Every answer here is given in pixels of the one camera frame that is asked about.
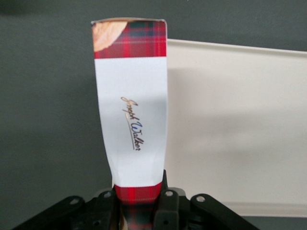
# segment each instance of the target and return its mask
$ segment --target tartan band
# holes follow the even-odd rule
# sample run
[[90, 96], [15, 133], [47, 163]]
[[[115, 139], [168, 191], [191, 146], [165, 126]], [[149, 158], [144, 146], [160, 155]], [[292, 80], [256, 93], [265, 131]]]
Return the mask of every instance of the tartan band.
[[163, 21], [128, 22], [118, 39], [95, 58], [166, 57], [166, 24]]
[[149, 187], [119, 187], [115, 185], [118, 198], [123, 204], [154, 203], [161, 192], [162, 182]]

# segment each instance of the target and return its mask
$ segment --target gray background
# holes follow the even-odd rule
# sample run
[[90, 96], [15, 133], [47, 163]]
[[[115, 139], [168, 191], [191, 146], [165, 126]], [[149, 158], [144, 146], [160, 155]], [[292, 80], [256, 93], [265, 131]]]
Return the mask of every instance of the gray background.
[[[166, 19], [173, 39], [307, 51], [305, 0], [0, 0], [1, 230], [111, 186], [90, 25], [109, 17]], [[249, 220], [307, 229], [303, 218]]]

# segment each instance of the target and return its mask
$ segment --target packaging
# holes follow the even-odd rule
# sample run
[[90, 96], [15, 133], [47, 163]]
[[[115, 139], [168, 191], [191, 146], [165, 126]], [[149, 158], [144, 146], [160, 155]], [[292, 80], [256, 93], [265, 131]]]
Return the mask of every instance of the packaging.
[[166, 23], [92, 22], [99, 113], [113, 183], [122, 202], [160, 193], [166, 149]]

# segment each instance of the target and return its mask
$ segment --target signature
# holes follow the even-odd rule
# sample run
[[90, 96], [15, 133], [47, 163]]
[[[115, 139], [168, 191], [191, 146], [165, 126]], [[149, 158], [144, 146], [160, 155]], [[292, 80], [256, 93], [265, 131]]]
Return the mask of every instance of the signature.
[[141, 145], [144, 144], [144, 140], [140, 137], [141, 135], [143, 135], [143, 125], [141, 124], [140, 119], [133, 112], [132, 108], [132, 106], [134, 105], [139, 105], [135, 101], [128, 100], [125, 97], [121, 97], [121, 99], [126, 102], [126, 109], [123, 109], [123, 111], [125, 112], [125, 116], [128, 122], [133, 150], [140, 151]]

